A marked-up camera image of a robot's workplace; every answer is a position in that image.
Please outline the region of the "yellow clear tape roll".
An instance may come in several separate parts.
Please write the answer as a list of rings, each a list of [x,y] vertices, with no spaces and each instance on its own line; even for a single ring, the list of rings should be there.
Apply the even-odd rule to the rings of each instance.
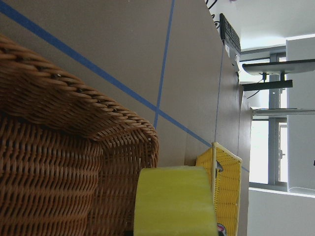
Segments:
[[[136,190],[133,234],[218,235],[206,170],[191,166],[142,169]]]

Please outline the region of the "yellow woven basket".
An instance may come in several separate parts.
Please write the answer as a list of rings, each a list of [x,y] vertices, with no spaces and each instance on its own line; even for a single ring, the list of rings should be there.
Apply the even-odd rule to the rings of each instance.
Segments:
[[[215,177],[216,161],[223,171]],[[242,159],[217,142],[199,155],[196,166],[205,168],[211,185],[217,223],[226,227],[228,236],[238,234]]]

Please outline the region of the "brown wicker basket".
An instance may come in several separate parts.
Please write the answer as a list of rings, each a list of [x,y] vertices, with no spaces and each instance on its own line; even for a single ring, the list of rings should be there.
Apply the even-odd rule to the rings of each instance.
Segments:
[[[130,236],[157,162],[147,120],[1,36],[1,235]]]

